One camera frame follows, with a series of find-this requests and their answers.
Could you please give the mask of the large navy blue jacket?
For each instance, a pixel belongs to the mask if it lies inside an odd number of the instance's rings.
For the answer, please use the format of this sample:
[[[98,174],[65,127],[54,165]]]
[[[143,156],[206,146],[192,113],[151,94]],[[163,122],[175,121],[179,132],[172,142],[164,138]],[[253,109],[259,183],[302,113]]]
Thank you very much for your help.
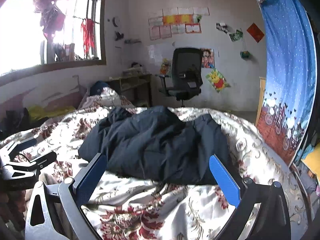
[[[78,153],[86,161],[106,155],[106,170],[122,177],[178,185],[215,185],[212,155],[231,163],[227,138],[210,114],[182,121],[163,106],[139,114],[115,107],[93,127]]]

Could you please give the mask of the yellow cloth on bed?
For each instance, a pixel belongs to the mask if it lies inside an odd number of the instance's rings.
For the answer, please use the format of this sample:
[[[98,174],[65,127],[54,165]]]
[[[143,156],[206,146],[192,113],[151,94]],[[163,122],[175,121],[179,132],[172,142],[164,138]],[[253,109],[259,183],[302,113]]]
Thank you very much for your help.
[[[67,106],[67,107],[57,108],[54,110],[47,110],[41,106],[36,105],[28,108],[27,110],[30,116],[30,120],[38,121],[43,118],[53,118],[56,116],[66,115],[70,112],[75,111],[76,109],[73,106]]]

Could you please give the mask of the white floral bed quilt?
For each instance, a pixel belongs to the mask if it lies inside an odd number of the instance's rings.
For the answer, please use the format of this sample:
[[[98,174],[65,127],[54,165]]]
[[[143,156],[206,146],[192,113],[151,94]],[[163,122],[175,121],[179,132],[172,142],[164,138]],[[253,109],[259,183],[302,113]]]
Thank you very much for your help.
[[[55,152],[40,180],[75,177],[100,152],[108,157],[82,211],[102,239],[216,239],[235,207],[214,181],[209,158],[229,159],[242,178],[281,183],[291,238],[308,228],[302,192],[283,160],[249,121],[208,108],[142,108],[115,90],[80,109],[1,140],[35,138],[17,161]]]

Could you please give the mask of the dark blue pillow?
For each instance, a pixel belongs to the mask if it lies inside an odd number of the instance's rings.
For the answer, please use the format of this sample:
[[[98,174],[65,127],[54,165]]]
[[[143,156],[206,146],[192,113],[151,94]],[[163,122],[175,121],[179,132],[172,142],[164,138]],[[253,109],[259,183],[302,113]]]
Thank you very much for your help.
[[[95,95],[101,95],[104,88],[109,87],[109,85],[103,81],[97,81],[90,89],[89,89],[89,95],[95,96]]]

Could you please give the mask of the wooden desk with shelves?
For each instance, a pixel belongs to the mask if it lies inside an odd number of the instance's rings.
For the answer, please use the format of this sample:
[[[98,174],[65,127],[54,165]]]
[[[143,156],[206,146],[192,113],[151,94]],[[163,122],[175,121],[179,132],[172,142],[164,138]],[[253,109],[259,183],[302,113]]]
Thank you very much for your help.
[[[119,95],[131,93],[135,106],[152,107],[151,74],[110,77],[106,83]]]

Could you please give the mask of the red garment hanging outside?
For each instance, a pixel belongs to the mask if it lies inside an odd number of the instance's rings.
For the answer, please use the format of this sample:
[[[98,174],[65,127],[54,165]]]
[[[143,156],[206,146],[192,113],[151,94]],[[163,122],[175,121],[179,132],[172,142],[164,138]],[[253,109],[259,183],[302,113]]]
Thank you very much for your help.
[[[94,21],[89,18],[83,19],[81,23],[81,29],[83,33],[83,48],[84,54],[88,55],[90,48],[95,48],[94,42]]]

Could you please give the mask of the Winnie the Pooh poster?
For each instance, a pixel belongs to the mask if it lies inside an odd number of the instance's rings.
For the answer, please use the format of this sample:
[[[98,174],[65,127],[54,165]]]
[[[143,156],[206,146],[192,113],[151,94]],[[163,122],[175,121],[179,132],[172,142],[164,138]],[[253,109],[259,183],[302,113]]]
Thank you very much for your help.
[[[225,88],[231,87],[225,77],[215,68],[206,75],[206,79],[218,93]]]

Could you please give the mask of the black office chair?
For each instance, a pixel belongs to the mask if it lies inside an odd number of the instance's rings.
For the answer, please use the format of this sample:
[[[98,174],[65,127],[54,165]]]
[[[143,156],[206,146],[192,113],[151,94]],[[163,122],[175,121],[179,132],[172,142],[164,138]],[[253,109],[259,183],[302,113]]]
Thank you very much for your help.
[[[184,102],[201,94],[203,51],[198,48],[176,48],[171,62],[171,74],[158,74],[162,87],[159,91],[167,97]]]

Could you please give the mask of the blue cartoon door curtain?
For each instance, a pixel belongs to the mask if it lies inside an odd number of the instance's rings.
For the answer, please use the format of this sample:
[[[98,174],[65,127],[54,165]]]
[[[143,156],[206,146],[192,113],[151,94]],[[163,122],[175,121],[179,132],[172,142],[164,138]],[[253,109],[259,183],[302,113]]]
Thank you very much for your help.
[[[286,165],[306,134],[316,96],[315,39],[300,0],[257,0],[266,31],[266,85],[257,128]]]

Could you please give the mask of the cartoon character poster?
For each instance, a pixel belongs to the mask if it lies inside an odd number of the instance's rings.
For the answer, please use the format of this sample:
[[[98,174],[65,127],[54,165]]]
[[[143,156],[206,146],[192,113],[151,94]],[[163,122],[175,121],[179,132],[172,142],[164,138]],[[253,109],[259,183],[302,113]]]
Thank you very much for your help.
[[[208,48],[201,48],[203,52],[202,68],[215,68],[214,50]]]

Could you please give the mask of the window with wooden frame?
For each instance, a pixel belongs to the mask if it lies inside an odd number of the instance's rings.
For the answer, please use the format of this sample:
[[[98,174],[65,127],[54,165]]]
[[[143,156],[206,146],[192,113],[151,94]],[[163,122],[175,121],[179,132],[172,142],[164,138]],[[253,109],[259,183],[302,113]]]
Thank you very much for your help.
[[[4,4],[7,0],[1,0],[1,5]],[[57,24],[61,23],[59,20],[61,17],[50,16],[50,7],[53,5],[51,2],[56,2],[57,0],[34,0],[36,8],[40,10],[42,18],[41,23],[44,24],[44,33],[51,35],[54,31],[57,30]],[[73,61],[71,63],[50,63],[47,67],[45,66],[34,66],[30,70],[22,69],[15,70],[13,72],[7,73],[1,76],[1,86],[8,83],[20,80],[25,77],[29,77],[36,74],[51,72],[60,69],[74,68],[81,66],[95,66],[103,65],[106,63],[106,52],[105,52],[105,41],[104,41],[104,9],[105,9],[105,0],[101,0],[101,13],[100,13],[100,41],[101,41],[101,59],[100,60],[84,60],[84,61]]]

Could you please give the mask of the green hanging wall pouch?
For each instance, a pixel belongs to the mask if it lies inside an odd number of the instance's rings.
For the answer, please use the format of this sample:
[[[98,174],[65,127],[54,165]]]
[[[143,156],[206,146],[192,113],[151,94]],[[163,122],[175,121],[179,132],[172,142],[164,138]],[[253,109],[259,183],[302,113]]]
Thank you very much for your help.
[[[251,57],[251,54],[250,54],[250,52],[247,50],[247,46],[246,46],[246,42],[245,42],[244,35],[242,36],[241,41],[242,41],[242,50],[240,51],[240,57],[241,57],[243,60],[249,60],[250,57]]]

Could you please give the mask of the red square wall paper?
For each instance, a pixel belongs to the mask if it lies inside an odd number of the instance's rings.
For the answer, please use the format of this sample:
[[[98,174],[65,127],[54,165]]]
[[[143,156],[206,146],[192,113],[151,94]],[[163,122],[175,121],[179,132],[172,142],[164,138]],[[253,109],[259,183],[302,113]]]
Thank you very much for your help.
[[[253,37],[253,39],[257,43],[259,43],[265,36],[265,34],[260,30],[260,28],[255,23],[252,23],[248,27],[247,32]]]

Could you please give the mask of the paper certificates on wall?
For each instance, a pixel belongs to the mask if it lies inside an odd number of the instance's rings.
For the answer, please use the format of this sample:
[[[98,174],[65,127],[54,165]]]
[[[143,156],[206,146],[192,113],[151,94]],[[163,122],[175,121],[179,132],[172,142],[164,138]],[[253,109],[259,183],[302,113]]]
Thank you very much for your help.
[[[179,34],[200,34],[203,16],[209,16],[208,7],[172,7],[148,13],[151,41],[172,38]]]

